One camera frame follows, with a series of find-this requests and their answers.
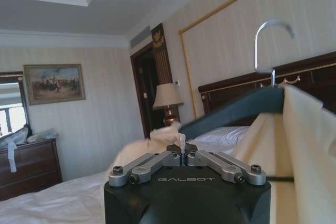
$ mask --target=cream garment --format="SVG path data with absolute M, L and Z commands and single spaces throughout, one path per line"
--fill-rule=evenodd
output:
M 180 147 L 184 144 L 182 134 L 179 133 L 179 123 L 174 123 L 169 127 L 154 130 L 150 133 L 151 139 L 136 141 L 127 145 L 119 152 L 116 159 L 106 172 L 106 179 L 116 165 L 124 166 L 146 153 L 161 153 L 168 145 L 176 144 Z
M 271 223 L 336 223 L 336 116 L 322 105 L 285 86 L 283 114 L 261 114 L 232 153 L 268 176 L 294 176 L 271 183 Z

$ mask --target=doorway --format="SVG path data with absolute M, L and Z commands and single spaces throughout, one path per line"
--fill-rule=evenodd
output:
M 149 137 L 153 129 L 164 127 L 163 119 L 165 116 L 163 110 L 153 109 L 159 78 L 152 43 L 133 54 L 131 61 L 143 133 L 145 137 Z

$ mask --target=framed painting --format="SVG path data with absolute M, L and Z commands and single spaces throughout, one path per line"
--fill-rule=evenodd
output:
M 81 64 L 24 65 L 29 105 L 85 99 Z

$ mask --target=dark wooden headboard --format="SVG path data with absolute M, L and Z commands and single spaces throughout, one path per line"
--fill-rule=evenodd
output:
M 293 85 L 323 102 L 323 106 L 336 113 L 336 52 L 275 67 L 276 83 L 286 79 Z M 243 76 L 198 87 L 205 114 L 229 104 L 262 86 L 270 85 L 266 74 L 249 73 Z M 251 125 L 254 119 L 234 125 Z

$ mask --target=wooden nightstand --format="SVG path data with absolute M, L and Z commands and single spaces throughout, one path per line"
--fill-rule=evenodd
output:
M 18 146 L 15 163 L 17 172 L 11 173 L 7 149 L 0 150 L 0 200 L 62 182 L 55 139 Z

